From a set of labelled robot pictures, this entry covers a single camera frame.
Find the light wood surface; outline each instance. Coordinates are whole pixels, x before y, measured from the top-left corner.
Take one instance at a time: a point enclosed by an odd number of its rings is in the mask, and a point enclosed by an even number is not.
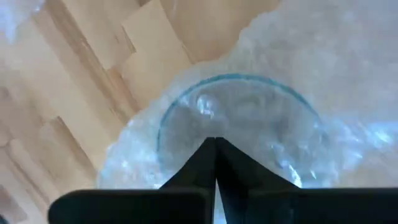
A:
[[[45,223],[174,75],[227,52],[278,0],[48,0],[0,35],[0,214]]]

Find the black plastic piece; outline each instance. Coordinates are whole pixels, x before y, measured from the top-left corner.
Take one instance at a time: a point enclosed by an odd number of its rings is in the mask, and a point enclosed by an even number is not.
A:
[[[159,190],[72,192],[52,204],[49,223],[213,223],[216,179],[230,224],[398,222],[398,189],[300,189],[208,138]]]

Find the wooden floor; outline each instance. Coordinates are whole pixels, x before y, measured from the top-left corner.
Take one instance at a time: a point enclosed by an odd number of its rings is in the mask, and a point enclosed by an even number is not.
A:
[[[45,223],[173,76],[218,58],[278,0],[47,0],[0,35],[0,214]]]

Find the wood plank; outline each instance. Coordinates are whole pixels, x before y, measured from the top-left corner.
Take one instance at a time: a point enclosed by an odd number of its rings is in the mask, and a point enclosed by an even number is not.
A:
[[[274,10],[280,0],[161,0],[177,37],[192,62],[227,53],[241,29],[258,14]]]
[[[70,78],[84,94],[86,102],[94,108],[111,137],[116,139],[126,124],[125,114],[117,101],[129,96],[120,99],[119,90],[111,84],[111,77],[60,0],[48,2],[35,17],[35,23]]]
[[[147,106],[191,62],[159,0],[142,6],[128,17],[123,27],[136,53],[124,64],[122,76],[140,106]]]
[[[85,101],[35,23],[29,21],[21,26],[16,45],[1,48],[6,65],[19,71],[32,89],[47,97],[96,169],[102,167],[105,150],[114,141],[103,123],[108,121],[99,119],[96,108]]]
[[[98,60],[105,69],[109,69],[124,60],[132,52],[125,48],[125,42],[114,32],[113,22],[109,20],[109,11],[105,9],[110,2],[104,4],[99,0],[62,0],[82,31],[85,40],[93,49]],[[47,4],[60,4],[61,1],[49,1]],[[136,4],[120,4],[114,2],[114,7],[124,7],[125,10],[135,10]]]
[[[44,205],[35,203],[32,196],[35,193],[30,191],[29,184],[21,181],[3,159],[8,157],[0,150],[0,214],[9,223],[46,223],[44,213],[38,209]]]
[[[61,194],[94,187],[96,170],[61,118],[45,124],[40,139],[45,146],[43,163]]]

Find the black object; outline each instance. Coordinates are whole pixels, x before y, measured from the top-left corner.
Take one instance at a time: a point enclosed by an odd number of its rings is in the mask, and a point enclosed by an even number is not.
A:
[[[207,138],[159,190],[72,192],[49,223],[213,223],[216,179],[229,224],[398,223],[398,189],[300,189],[223,138]]]

